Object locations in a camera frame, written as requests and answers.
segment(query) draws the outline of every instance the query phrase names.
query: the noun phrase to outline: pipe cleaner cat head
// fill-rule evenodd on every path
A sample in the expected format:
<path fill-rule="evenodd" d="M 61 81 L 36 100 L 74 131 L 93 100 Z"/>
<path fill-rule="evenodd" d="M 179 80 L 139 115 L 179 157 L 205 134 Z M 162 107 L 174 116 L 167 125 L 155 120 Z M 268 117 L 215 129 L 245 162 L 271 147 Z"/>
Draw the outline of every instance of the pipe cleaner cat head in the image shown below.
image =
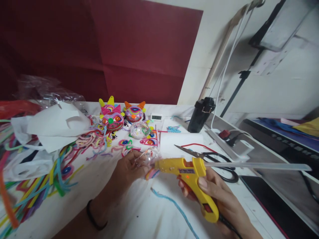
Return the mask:
<path fill-rule="evenodd" d="M 134 122 L 140 121 L 143 118 L 144 112 L 146 111 L 146 109 L 144 108 L 145 101 L 143 101 L 137 106 L 131 105 L 127 101 L 125 101 L 124 103 L 125 103 L 125 108 L 124 108 L 125 115 L 129 122 L 134 123 Z"/>
<path fill-rule="evenodd" d="M 107 131 L 118 131 L 124 125 L 124 113 L 121 113 L 121 106 L 114 106 L 114 97 L 111 96 L 107 104 L 104 104 L 102 99 L 99 99 L 101 105 L 100 118 L 102 124 L 106 125 Z"/>

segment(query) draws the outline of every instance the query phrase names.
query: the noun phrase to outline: scissors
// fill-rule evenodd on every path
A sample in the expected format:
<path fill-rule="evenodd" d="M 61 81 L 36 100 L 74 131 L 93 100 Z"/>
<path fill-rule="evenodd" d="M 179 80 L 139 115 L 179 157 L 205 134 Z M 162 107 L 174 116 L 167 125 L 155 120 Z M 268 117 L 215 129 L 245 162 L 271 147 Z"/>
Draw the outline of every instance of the scissors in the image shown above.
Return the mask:
<path fill-rule="evenodd" d="M 184 152 L 186 152 L 186 153 L 192 155 L 193 157 L 195 157 L 195 158 L 201 158 L 201 159 L 203 159 L 205 162 L 208 162 L 208 163 L 209 163 L 209 161 L 207 161 L 207 160 L 205 159 L 205 157 L 208 158 L 208 159 L 210 159 L 211 161 L 220 163 L 219 160 L 213 158 L 213 157 L 210 156 L 210 155 L 217 155 L 217 156 L 223 158 L 224 160 L 226 160 L 226 162 L 230 162 L 230 163 L 231 163 L 231 161 L 230 161 L 227 157 L 225 157 L 225 156 L 222 155 L 222 154 L 216 153 L 216 152 L 197 153 L 197 152 L 194 152 L 194 151 L 192 151 L 192 150 L 190 150 L 190 149 L 186 149 L 186 148 L 183 148 L 183 147 L 178 146 L 178 145 L 175 145 L 175 146 L 176 146 L 177 148 L 179 148 L 180 150 L 183 150 Z M 229 183 L 236 183 L 236 182 L 238 182 L 239 177 L 238 177 L 238 174 L 234 171 L 235 168 L 220 167 L 220 169 L 225 170 L 225 171 L 227 171 L 227 172 L 230 172 L 230 173 L 233 175 L 231 179 L 228 179 L 228 178 L 225 178 L 225 177 L 223 177 L 222 175 L 220 175 L 220 174 L 218 173 L 218 175 L 222 178 L 222 180 L 224 180 L 225 182 L 229 182 Z"/>

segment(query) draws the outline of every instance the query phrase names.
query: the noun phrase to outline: scissor blade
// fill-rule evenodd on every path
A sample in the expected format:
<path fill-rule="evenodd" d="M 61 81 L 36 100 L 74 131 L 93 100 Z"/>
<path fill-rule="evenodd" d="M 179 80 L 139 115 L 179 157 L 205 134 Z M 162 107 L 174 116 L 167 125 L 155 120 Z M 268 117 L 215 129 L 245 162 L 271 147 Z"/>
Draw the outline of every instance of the scissor blade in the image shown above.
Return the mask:
<path fill-rule="evenodd" d="M 178 146 L 178 145 L 175 145 L 177 148 L 179 148 L 180 150 L 183 150 L 184 152 L 186 152 L 186 153 L 188 153 L 188 154 L 190 154 L 190 155 L 192 155 L 192 156 L 194 156 L 194 157 L 196 157 L 196 158 L 198 158 L 200 155 L 199 155 L 199 153 L 197 153 L 197 152 L 194 152 L 194 151 L 191 151 L 191 150 L 189 150 L 189 149 L 185 149 L 185 148 L 183 148 L 183 147 L 181 147 L 181 146 Z"/>

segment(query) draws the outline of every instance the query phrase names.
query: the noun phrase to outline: black bottle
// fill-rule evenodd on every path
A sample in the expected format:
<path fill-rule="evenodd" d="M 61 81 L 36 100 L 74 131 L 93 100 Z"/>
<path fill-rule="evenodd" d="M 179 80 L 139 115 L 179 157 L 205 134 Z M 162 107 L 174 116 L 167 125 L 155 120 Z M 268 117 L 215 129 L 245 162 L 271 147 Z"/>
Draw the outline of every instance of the black bottle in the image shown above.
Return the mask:
<path fill-rule="evenodd" d="M 215 107 L 214 99 L 211 97 L 196 101 L 195 109 L 188 125 L 188 132 L 199 133 Z"/>

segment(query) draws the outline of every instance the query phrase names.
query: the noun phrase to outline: yellow glue gun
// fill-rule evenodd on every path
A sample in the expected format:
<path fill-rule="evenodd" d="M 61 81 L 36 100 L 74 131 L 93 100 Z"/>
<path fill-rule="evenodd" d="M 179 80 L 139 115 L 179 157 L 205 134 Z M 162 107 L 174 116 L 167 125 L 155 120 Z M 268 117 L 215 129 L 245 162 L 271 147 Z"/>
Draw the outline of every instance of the yellow glue gun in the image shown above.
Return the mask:
<path fill-rule="evenodd" d="M 193 158 L 192 162 L 187 162 L 184 158 L 162 159 L 155 163 L 155 169 L 177 175 L 186 189 L 193 191 L 198 198 L 204 218 L 212 223 L 217 222 L 219 212 L 215 202 L 197 184 L 198 178 L 206 175 L 206 167 L 201 158 Z"/>

